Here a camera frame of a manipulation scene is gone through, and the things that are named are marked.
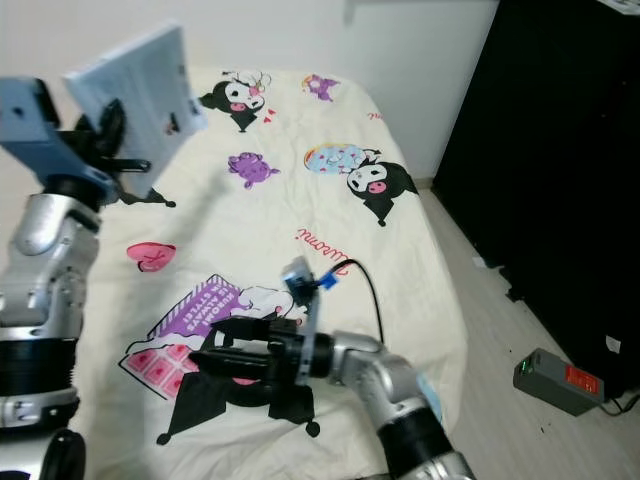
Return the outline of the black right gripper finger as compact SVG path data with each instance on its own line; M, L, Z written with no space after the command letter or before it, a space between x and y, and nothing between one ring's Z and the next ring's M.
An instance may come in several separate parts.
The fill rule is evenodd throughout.
M193 349L188 360L197 370L219 378L260 380L261 355L233 347Z
M237 340L262 340L265 337L265 317L228 317L215 324L216 347L233 347Z

